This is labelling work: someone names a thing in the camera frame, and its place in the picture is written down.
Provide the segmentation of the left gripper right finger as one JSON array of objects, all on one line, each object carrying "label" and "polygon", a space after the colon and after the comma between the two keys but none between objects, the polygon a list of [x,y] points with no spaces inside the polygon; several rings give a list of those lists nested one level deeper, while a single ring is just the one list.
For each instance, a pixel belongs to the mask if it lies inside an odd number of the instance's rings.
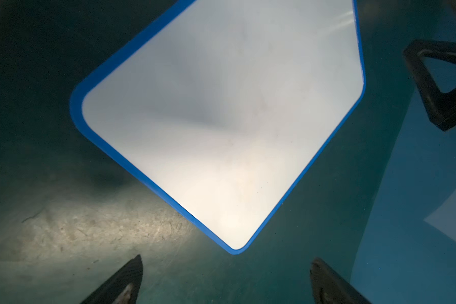
[{"label": "left gripper right finger", "polygon": [[312,294],[317,304],[371,304],[319,257],[312,261],[310,279]]}]

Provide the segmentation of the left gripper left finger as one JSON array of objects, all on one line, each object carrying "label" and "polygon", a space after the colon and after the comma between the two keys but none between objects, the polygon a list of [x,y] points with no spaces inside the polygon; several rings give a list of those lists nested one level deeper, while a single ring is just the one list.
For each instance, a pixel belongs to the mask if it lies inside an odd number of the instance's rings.
[{"label": "left gripper left finger", "polygon": [[136,304],[143,280],[143,261],[135,256],[81,304]]}]

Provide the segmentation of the blue-edged whiteboard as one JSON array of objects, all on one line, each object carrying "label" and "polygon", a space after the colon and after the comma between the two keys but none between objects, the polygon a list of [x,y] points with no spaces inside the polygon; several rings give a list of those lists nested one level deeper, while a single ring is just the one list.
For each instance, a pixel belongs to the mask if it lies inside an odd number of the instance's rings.
[{"label": "blue-edged whiteboard", "polygon": [[365,90],[355,1],[177,1],[75,87],[70,115],[237,255]]}]

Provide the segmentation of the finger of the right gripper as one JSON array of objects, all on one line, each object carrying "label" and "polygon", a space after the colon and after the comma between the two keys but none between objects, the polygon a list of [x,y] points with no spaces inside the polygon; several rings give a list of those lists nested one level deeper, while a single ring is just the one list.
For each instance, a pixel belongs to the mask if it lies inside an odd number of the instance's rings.
[{"label": "finger of the right gripper", "polygon": [[441,92],[423,62],[424,57],[456,65],[456,43],[416,39],[404,49],[406,66],[430,122],[446,132],[456,126],[456,87],[449,92]]}]

